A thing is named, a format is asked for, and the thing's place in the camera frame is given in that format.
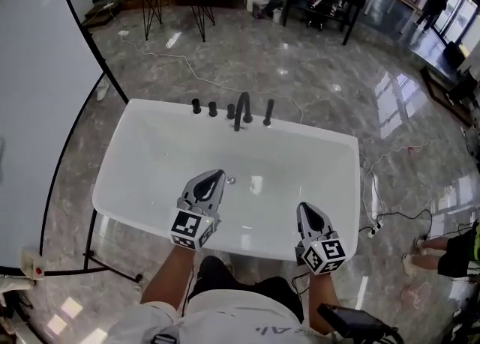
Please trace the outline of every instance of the faucet spout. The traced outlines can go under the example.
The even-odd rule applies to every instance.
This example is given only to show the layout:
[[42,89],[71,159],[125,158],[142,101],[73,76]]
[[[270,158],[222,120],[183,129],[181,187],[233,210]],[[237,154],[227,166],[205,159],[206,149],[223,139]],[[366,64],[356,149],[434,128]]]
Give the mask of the faucet spout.
[[240,97],[238,98],[237,109],[235,111],[235,122],[233,124],[233,130],[235,132],[240,131],[240,122],[242,117],[242,110],[245,107],[245,115],[243,117],[243,121],[245,123],[251,123],[253,118],[252,114],[250,113],[250,95],[248,92],[242,92]]

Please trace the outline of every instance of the gray marble tile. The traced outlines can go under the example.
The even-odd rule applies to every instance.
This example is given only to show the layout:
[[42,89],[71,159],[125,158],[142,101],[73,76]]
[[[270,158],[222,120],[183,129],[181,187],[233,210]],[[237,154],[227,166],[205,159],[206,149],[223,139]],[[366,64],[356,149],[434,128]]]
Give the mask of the gray marble tile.
[[[143,52],[186,55],[198,77],[223,87],[291,97],[304,112],[304,124],[356,136],[369,164],[392,150],[428,142],[389,154],[375,165],[375,185],[385,212],[414,216],[427,208],[433,214],[432,235],[455,235],[460,223],[469,223],[472,214],[479,214],[480,177],[465,149],[461,125],[430,100],[410,60],[396,56],[391,47],[375,47],[361,31],[354,31],[342,46],[343,35],[328,26],[318,32],[292,19],[284,28],[255,20],[242,10],[214,11],[217,25],[206,23],[206,43],[189,7],[166,7],[164,24],[160,28],[153,23],[147,42],[142,13],[135,10],[122,12],[95,30],[94,39],[128,97],[176,103],[198,97],[204,104],[215,100],[225,109],[239,94],[195,79],[183,59],[138,53],[122,42],[117,35],[120,30],[128,30],[125,40]],[[178,39],[172,45],[175,34]],[[269,98],[253,93],[253,113],[264,114]],[[110,89],[103,102],[90,100],[81,116],[53,189],[44,250],[49,268],[82,266],[95,178],[123,109]],[[276,99],[273,116],[298,122],[300,112],[291,101]],[[363,172],[368,171],[365,167],[363,163]],[[371,175],[363,185],[367,209],[381,209]],[[359,235],[356,255],[334,274],[338,297],[347,307],[365,309],[398,326],[406,343],[436,343],[470,286],[427,271],[418,271],[413,278],[403,274],[401,255],[411,250],[415,237],[427,232],[427,214],[416,220],[388,215],[383,221],[374,238],[368,238],[367,231]],[[362,206],[361,226],[368,225]],[[100,258],[145,279],[136,285],[103,272],[38,282],[27,292],[34,304],[32,320],[53,343],[80,342],[95,329],[108,331],[125,308],[138,302],[171,250],[166,239],[101,215],[94,230],[92,248]],[[206,254],[197,256],[195,268]],[[245,283],[275,275],[290,280],[305,271],[294,263],[244,256],[231,259],[235,275]],[[307,277],[299,280],[300,289],[307,286]],[[401,300],[406,286],[428,290],[421,308]],[[82,307],[75,317],[62,309],[68,298]],[[306,308],[308,294],[302,299]],[[65,323],[58,334],[51,328],[55,315]],[[416,319],[422,321],[421,331],[413,324]]]

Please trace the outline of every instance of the white bathtub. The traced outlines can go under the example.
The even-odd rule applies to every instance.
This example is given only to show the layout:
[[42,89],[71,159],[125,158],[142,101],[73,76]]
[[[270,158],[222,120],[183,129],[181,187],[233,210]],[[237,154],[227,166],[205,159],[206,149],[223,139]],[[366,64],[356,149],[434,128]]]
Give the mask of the white bathtub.
[[133,99],[105,153],[93,192],[101,213],[167,237],[186,183],[211,169],[235,176],[225,184],[221,223],[206,248],[295,260],[296,208],[311,202],[329,215],[350,258],[359,230],[359,148],[355,137],[287,121],[242,122],[219,110]]

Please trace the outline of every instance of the white bucket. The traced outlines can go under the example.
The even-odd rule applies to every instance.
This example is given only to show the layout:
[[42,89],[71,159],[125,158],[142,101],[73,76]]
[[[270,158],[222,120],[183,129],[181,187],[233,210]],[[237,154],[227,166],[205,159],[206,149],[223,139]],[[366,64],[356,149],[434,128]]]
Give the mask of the white bucket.
[[273,23],[280,24],[281,16],[282,16],[282,9],[281,8],[275,8],[273,10]]

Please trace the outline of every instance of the black shorts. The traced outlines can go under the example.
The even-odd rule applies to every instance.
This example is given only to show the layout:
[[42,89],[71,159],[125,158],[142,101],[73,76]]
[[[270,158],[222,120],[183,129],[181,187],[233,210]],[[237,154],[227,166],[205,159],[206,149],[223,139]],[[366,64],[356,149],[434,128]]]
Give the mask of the black shorts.
[[438,262],[438,274],[448,277],[467,276],[471,237],[472,230],[470,229],[463,235],[448,240],[447,252]]
[[202,264],[200,264],[196,278],[197,281],[193,291],[188,296],[188,300],[193,296],[197,296],[205,291],[211,291],[212,289],[249,291],[259,293],[283,304],[297,316],[300,322],[303,322],[302,303],[283,277],[271,277],[260,283],[248,286],[239,283],[218,257],[207,256],[203,259]]

